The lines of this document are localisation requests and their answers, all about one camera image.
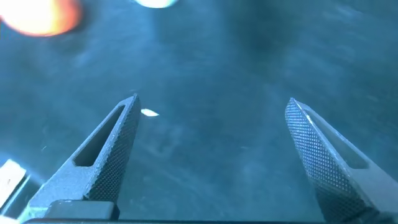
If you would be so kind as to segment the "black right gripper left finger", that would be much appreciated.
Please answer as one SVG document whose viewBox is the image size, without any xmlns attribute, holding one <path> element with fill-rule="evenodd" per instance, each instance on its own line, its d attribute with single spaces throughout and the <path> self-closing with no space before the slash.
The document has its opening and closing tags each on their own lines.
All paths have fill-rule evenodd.
<svg viewBox="0 0 398 224">
<path fill-rule="evenodd" d="M 29 200 L 20 220 L 44 217 L 57 200 L 116 203 L 140 113 L 137 95 L 120 101 Z"/>
</svg>

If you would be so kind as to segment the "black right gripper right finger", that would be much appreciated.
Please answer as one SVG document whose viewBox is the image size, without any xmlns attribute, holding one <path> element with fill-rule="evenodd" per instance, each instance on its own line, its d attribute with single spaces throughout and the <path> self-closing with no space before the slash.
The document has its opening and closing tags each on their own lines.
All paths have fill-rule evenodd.
<svg viewBox="0 0 398 224">
<path fill-rule="evenodd" d="M 291 98 L 285 121 L 326 222 L 397 222 L 397 181 L 308 105 Z"/>
</svg>

